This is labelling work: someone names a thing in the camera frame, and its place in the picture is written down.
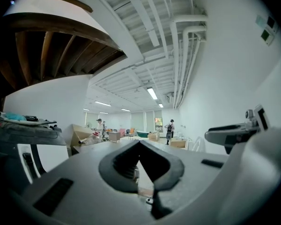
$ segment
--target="backpack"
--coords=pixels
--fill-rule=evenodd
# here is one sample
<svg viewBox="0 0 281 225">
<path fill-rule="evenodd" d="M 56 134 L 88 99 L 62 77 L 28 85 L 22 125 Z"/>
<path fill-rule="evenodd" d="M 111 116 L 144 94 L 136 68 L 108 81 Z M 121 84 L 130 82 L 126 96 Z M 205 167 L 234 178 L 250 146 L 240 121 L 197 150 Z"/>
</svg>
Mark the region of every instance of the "backpack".
<svg viewBox="0 0 281 225">
<path fill-rule="evenodd" d="M 168 132 L 168 133 L 171 133 L 171 132 L 172 132 L 172 125 L 171 125 L 171 124 L 168 125 L 168 127 L 167 127 L 167 132 Z"/>
</svg>

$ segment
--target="pink chair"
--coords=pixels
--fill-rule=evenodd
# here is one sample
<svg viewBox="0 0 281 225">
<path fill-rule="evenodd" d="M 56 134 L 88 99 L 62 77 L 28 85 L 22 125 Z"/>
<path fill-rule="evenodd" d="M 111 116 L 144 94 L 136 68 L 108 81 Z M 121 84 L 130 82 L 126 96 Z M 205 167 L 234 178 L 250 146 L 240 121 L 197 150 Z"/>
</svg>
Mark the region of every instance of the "pink chair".
<svg viewBox="0 0 281 225">
<path fill-rule="evenodd" d="M 120 132 L 120 136 L 121 136 L 121 137 L 124 137 L 126 130 L 125 130 L 124 128 L 121 128 L 121 129 L 119 130 L 119 132 Z"/>
</svg>

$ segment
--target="ceiling light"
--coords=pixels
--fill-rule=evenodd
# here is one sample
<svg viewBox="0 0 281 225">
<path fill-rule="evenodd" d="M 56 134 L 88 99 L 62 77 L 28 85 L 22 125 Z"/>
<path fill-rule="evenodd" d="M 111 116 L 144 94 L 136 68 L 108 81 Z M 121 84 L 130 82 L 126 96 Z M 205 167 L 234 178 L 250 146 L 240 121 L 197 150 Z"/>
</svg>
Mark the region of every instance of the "ceiling light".
<svg viewBox="0 0 281 225">
<path fill-rule="evenodd" d="M 109 107 L 111 107 L 111 105 L 109 105 L 109 104 L 106 104 L 106 103 L 100 103 L 100 102 L 95 102 L 95 103 L 98 103 L 98 104 L 102 104 L 102 105 L 105 105 L 105 106 L 109 106 Z"/>
<path fill-rule="evenodd" d="M 148 92 L 150 93 L 151 97 L 152 97 L 154 100 L 157 100 L 157 96 L 156 96 L 156 94 L 155 94 L 153 88 L 148 88 L 147 90 L 148 90 Z"/>
</svg>

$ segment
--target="window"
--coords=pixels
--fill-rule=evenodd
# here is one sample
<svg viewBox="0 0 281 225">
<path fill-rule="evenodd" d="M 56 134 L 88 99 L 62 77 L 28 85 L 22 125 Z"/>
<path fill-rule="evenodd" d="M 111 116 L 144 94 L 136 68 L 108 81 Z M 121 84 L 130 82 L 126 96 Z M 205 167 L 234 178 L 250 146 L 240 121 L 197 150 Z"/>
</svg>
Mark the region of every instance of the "window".
<svg viewBox="0 0 281 225">
<path fill-rule="evenodd" d="M 144 113 L 143 112 L 131 113 L 131 128 L 134 128 L 136 131 L 144 130 Z"/>
<path fill-rule="evenodd" d="M 96 128 L 97 127 L 97 119 L 98 119 L 98 116 L 99 114 L 98 113 L 89 113 L 89 112 L 86 112 L 86 115 L 85 115 L 85 127 L 86 128 Z"/>
<path fill-rule="evenodd" d="M 153 112 L 146 112 L 146 123 L 147 123 L 147 132 L 154 132 L 155 130 L 155 121 L 153 118 Z"/>
<path fill-rule="evenodd" d="M 155 118 L 155 130 L 163 133 L 163 119 L 162 118 Z"/>
</svg>

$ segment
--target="person wearing backpack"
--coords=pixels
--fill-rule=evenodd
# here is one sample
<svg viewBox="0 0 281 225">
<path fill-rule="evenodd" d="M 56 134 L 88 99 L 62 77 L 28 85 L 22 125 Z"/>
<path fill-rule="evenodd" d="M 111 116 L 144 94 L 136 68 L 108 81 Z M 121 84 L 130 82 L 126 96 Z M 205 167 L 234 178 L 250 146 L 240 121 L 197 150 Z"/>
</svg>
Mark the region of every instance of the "person wearing backpack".
<svg viewBox="0 0 281 225">
<path fill-rule="evenodd" d="M 168 123 L 164 127 L 167 129 L 167 144 L 166 145 L 169 145 L 170 138 L 173 138 L 173 136 L 174 136 L 174 130 L 175 130 L 174 120 L 171 119 L 170 123 Z"/>
</svg>

